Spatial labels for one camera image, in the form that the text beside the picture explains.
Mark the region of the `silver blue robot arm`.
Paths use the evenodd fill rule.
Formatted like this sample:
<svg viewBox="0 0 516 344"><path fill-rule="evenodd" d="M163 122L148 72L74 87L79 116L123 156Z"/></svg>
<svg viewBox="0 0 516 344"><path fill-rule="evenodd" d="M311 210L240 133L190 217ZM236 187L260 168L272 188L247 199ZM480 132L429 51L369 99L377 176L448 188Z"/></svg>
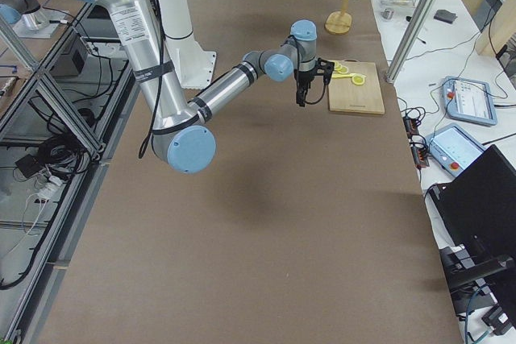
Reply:
<svg viewBox="0 0 516 344"><path fill-rule="evenodd" d="M35 21L27 27L29 30L38 30L40 25L47 22L45 17L43 19L36 18L35 15L40 10L41 5L38 0L1 0L1 16L10 25L16 24L22 18L35 18Z"/></svg>
<svg viewBox="0 0 516 344"><path fill-rule="evenodd" d="M179 172L192 174L210 164L216 142L207 122L259 77L294 77L297 102L303 105L320 64L316 26L302 19L279 48L249 52L213 78L215 54L195 40L186 0L82 1L107 10L152 111L142 148Z"/></svg>

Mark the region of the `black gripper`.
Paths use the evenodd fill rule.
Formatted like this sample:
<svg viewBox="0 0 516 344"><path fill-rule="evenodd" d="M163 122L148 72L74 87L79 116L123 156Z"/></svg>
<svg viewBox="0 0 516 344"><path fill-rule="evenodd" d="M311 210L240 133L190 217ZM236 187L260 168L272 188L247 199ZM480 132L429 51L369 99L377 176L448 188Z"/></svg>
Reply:
<svg viewBox="0 0 516 344"><path fill-rule="evenodd" d="M309 71L296 71L296 103L300 107L306 106L306 95L308 93L308 90L310 89L311 82L314 80L316 74L317 71L315 69L311 69Z"/></svg>

